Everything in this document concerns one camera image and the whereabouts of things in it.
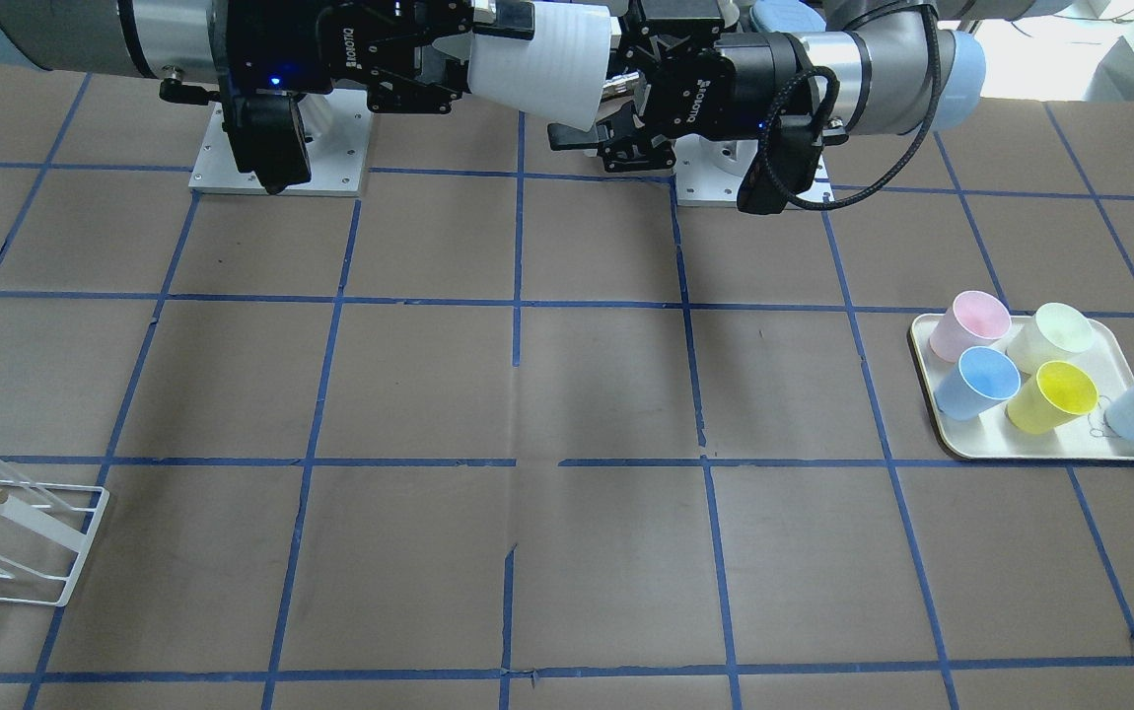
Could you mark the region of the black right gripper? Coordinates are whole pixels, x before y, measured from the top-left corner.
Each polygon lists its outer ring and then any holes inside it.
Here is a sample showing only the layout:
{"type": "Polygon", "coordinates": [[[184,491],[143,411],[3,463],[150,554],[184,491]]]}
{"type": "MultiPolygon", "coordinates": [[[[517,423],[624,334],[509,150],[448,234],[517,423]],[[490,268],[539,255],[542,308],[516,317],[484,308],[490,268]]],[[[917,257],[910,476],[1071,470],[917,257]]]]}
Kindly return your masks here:
{"type": "Polygon", "coordinates": [[[463,62],[435,40],[531,41],[532,1],[225,1],[225,88],[234,95],[365,91],[376,113],[446,115],[466,93],[463,62]]]}

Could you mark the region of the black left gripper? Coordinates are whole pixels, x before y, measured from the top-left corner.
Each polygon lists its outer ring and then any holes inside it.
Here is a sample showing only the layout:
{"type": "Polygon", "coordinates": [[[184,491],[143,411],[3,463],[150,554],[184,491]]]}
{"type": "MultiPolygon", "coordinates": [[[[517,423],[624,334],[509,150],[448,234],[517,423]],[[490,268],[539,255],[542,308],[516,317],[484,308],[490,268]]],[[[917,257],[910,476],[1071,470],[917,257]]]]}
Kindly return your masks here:
{"type": "Polygon", "coordinates": [[[813,64],[790,35],[733,33],[721,20],[621,20],[617,57],[638,73],[634,99],[616,127],[547,125],[552,150],[612,153],[620,174],[671,168],[672,143],[696,134],[755,140],[776,95],[813,64]]]}

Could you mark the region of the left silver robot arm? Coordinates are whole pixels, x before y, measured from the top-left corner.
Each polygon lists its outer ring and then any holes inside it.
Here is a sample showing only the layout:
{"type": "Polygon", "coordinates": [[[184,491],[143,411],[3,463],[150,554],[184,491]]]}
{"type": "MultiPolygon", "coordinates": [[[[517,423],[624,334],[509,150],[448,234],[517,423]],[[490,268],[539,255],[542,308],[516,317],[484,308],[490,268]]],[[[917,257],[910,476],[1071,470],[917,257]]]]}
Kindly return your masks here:
{"type": "Polygon", "coordinates": [[[612,64],[638,75],[616,113],[576,129],[548,127],[553,150],[595,150],[610,174],[660,170],[672,142],[753,140],[756,178],[789,191],[814,178],[820,153],[852,135],[924,136],[958,100],[968,35],[942,20],[1019,20],[1064,1],[824,1],[820,32],[745,32],[716,1],[633,1],[618,18],[612,64]]]}

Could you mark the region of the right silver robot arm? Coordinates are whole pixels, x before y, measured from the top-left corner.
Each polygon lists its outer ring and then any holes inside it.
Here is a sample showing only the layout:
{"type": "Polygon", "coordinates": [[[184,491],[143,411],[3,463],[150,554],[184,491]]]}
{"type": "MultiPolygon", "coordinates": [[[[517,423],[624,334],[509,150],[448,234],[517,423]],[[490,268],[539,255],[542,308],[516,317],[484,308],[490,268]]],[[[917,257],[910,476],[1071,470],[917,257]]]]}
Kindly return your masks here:
{"type": "Polygon", "coordinates": [[[374,93],[393,113],[449,112],[452,36],[534,36],[530,1],[0,1],[0,64],[156,78],[166,101],[374,93]]]}

